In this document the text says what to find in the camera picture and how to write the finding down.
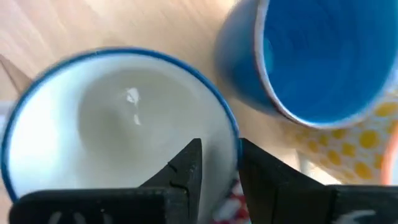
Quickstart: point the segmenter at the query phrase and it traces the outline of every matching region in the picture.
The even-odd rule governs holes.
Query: blue rim
[[[231,108],[228,106],[226,100],[224,97],[221,95],[221,93],[217,90],[217,88],[212,84],[204,75],[202,75],[198,70],[194,69],[193,67],[187,65],[185,62],[182,62],[179,59],[173,58],[171,56],[168,56],[166,54],[162,54],[160,52],[156,52],[153,50],[147,50],[147,49],[140,49],[140,48],[111,48],[111,49],[99,49],[95,50],[93,52],[86,52],[83,54],[76,55],[74,57],[71,57],[69,59],[63,60],[58,64],[53,65],[50,67],[48,70],[46,70],[40,78],[38,78],[36,81],[34,81],[31,86],[25,91],[25,93],[20,97],[19,101],[15,105],[10,117],[9,121],[7,123],[6,129],[4,131],[4,137],[1,143],[1,175],[2,179],[4,182],[4,185],[6,186],[6,190],[13,202],[15,202],[18,197],[14,191],[14,188],[12,187],[11,180],[9,177],[9,171],[8,171],[8,152],[9,152],[9,140],[10,140],[10,133],[13,130],[15,119],[17,118],[18,114],[21,112],[21,108],[23,107],[24,103],[27,102],[29,99],[30,95],[34,93],[41,84],[44,83],[44,81],[48,80],[49,78],[54,77],[57,72],[65,67],[70,66],[73,63],[81,62],[83,60],[88,60],[91,58],[96,58],[96,57],[102,57],[106,55],[114,55],[114,54],[136,54],[136,55],[146,55],[154,58],[158,58],[161,60],[164,60],[166,62],[172,63],[191,75],[193,75],[195,78],[197,78],[199,81],[201,81],[217,98],[217,100],[220,102],[222,107],[224,108],[228,119],[231,123],[231,128],[234,133],[235,137],[235,145],[236,145],[236,150],[238,153],[238,164],[240,164],[240,160],[242,157],[242,147],[241,147],[241,141],[239,140],[239,129],[238,129],[238,123],[235,120],[235,117],[232,113]]]

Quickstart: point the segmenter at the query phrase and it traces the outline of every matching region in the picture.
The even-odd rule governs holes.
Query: wooden surface
[[[61,58],[105,46],[138,46],[178,57],[217,84],[238,119],[241,134],[296,167],[277,121],[254,111],[217,82],[213,45],[235,0],[2,0],[0,54],[29,77]],[[0,68],[0,100],[17,91]],[[0,192],[0,223],[9,207]]]

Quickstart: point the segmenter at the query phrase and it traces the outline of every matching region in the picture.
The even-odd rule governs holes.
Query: cup rim
[[[181,68],[182,70],[185,70],[189,74],[193,75],[197,80],[199,80],[203,85],[207,87],[208,90],[212,92],[212,94],[216,97],[216,99],[219,101],[220,105],[223,107],[226,116],[228,117],[231,130],[233,132],[233,137],[234,137],[234,145],[235,145],[235,150],[237,152],[237,165],[240,163],[240,160],[242,158],[243,154],[243,149],[241,147],[240,139],[239,139],[239,128],[238,128],[238,122],[236,121],[236,118],[234,117],[234,114],[232,112],[232,109],[229,107],[228,103],[222,96],[222,94],[219,92],[219,90],[215,87],[212,82],[207,79],[204,75],[202,75],[197,69],[193,68],[191,65],[183,62],[182,60],[179,60],[177,58],[174,58],[172,56],[166,55],[164,53],[155,51],[155,50],[149,50],[149,49],[143,49],[143,48],[138,48],[138,47],[105,47],[105,48],[100,48],[100,49],[94,49],[94,50],[88,50],[82,53],[78,53],[75,55],[72,55],[71,57],[68,57],[66,59],[62,59],[59,62],[49,66],[44,72],[39,73],[39,77],[34,80],[31,84],[31,86],[26,89],[25,92],[20,96],[18,99],[17,103],[13,107],[9,118],[8,122],[6,124],[4,134],[3,134],[3,139],[1,143],[1,156],[0,156],[0,161],[1,161],[1,175],[2,179],[5,185],[5,188],[7,190],[7,193],[11,199],[12,202],[15,202],[16,200],[19,199],[19,197],[16,195],[14,191],[14,187],[11,184],[11,179],[9,175],[9,170],[8,170],[8,152],[10,150],[9,148],[9,141],[12,136],[12,130],[14,129],[15,125],[15,120],[18,117],[19,113],[21,112],[22,107],[24,104],[29,100],[29,98],[32,96],[32,94],[40,88],[40,86],[47,81],[49,78],[58,75],[59,71],[61,69],[67,68],[77,62],[82,62],[84,60],[91,60],[94,58],[98,57],[104,57],[104,56],[111,56],[111,55],[143,55],[143,56],[148,56],[152,57],[155,59],[163,60],[168,63],[171,63],[178,68]]]
[[[254,44],[253,44],[253,51],[254,51],[254,60],[256,63],[256,73],[258,78],[260,79],[260,83],[264,91],[267,93],[269,99],[271,100],[272,105],[274,108],[285,118],[288,120],[300,124],[309,128],[315,129],[339,129],[339,128],[347,128],[356,124],[362,120],[364,120],[371,112],[376,108],[378,100],[384,95],[384,90],[389,87],[389,83],[394,79],[394,70],[398,67],[397,62],[398,58],[394,60],[394,65],[391,67],[389,74],[386,76],[386,80],[380,88],[380,90],[373,96],[373,99],[369,101],[367,105],[364,105],[357,113],[352,114],[351,116],[341,119],[338,121],[330,121],[326,123],[315,123],[309,122],[304,119],[299,118],[298,116],[294,115],[290,112],[279,100],[278,96],[276,95],[271,82],[269,80],[267,70],[266,70],[266,63],[265,63],[265,56],[264,56],[264,29],[266,26],[266,16],[268,11],[268,5],[270,0],[258,0],[257,5],[257,14],[256,19],[254,22]]]

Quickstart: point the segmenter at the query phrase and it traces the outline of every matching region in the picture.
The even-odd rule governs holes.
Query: mug
[[[290,145],[344,184],[398,185],[398,82],[353,127],[316,130],[284,122]]]
[[[133,188],[200,138],[203,223],[235,178],[238,136],[227,102],[191,66],[152,50],[99,49],[52,66],[23,93],[1,172],[13,201],[38,190]]]
[[[363,120],[389,86],[398,45],[391,0],[242,0],[215,64],[236,96],[317,129]]]

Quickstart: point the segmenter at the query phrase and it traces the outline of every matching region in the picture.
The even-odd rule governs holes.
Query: white cup
[[[7,121],[6,117],[11,107],[12,107],[11,101],[0,101],[0,142],[2,141],[3,129]]]
[[[203,146],[203,222],[241,152],[227,103],[177,59],[97,50],[50,68],[21,96],[4,132],[2,176],[14,201],[38,190],[138,187],[193,138]]]

